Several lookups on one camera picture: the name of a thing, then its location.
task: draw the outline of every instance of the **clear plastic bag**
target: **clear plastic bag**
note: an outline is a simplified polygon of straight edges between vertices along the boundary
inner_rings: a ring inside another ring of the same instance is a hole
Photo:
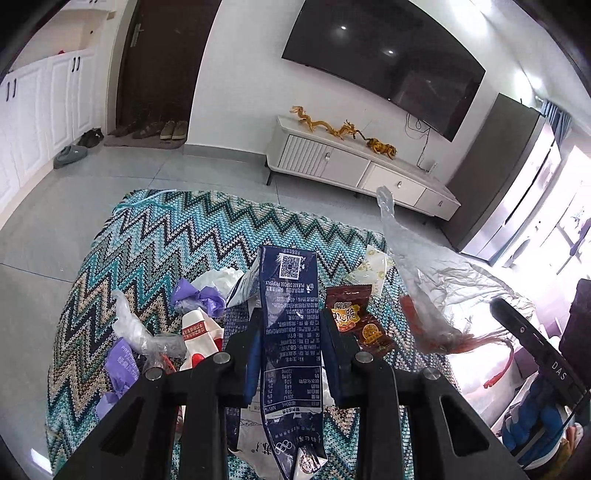
[[[123,337],[134,352],[145,355],[148,358],[147,364],[157,365],[162,355],[184,358],[187,347],[182,335],[159,333],[153,336],[137,315],[131,312],[129,301],[122,291],[114,290],[111,296],[116,300],[117,320],[113,323],[115,335]]]
[[[377,194],[386,242],[408,293],[400,303],[417,349],[447,355],[487,343],[510,346],[508,332],[492,318],[488,303],[500,296],[527,319],[534,305],[465,257],[400,225],[394,217],[392,193],[380,187]],[[483,325],[489,330],[483,332]],[[471,332],[474,326],[480,335]],[[502,373],[486,386],[494,385]]]

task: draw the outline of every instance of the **blue zigzag rug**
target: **blue zigzag rug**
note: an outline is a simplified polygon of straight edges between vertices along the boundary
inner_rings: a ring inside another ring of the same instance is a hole
[[[222,267],[246,270],[261,244],[316,251],[322,303],[326,287],[343,283],[342,278],[361,263],[368,244],[386,249],[381,233],[221,192],[137,190],[123,198],[93,241],[57,327],[47,378],[47,447],[54,473],[94,428],[95,406],[111,388],[103,368],[114,340],[111,291],[125,293],[132,311],[152,333],[180,333],[181,318],[169,306],[178,279]],[[445,357],[422,355],[413,348],[397,300],[402,290],[392,268],[380,302],[369,308],[400,347],[386,360],[409,371],[436,367],[455,384]],[[393,414],[401,416],[405,471],[412,478],[408,421],[404,410]],[[325,409],[329,461],[315,478],[355,477],[358,432],[356,410]],[[173,479],[179,451],[177,445]],[[257,478],[233,455],[228,462],[230,478]]]

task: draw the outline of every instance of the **qr code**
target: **qr code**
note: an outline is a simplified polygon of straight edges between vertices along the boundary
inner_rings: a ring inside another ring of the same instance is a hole
[[[281,265],[279,267],[279,278],[288,280],[300,279],[301,257],[298,255],[281,254]]]

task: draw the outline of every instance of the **olympic rings logo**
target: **olympic rings logo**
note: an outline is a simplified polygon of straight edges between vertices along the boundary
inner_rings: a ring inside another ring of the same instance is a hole
[[[275,454],[279,455],[280,453],[284,453],[287,450],[291,450],[294,444],[291,443],[289,440],[283,440],[283,442],[277,442],[275,445]]]

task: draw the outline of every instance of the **stainless steel refrigerator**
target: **stainless steel refrigerator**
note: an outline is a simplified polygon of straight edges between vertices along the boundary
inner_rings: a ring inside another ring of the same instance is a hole
[[[560,163],[545,117],[499,94],[447,185],[462,204],[441,227],[450,243],[494,265],[544,198]]]

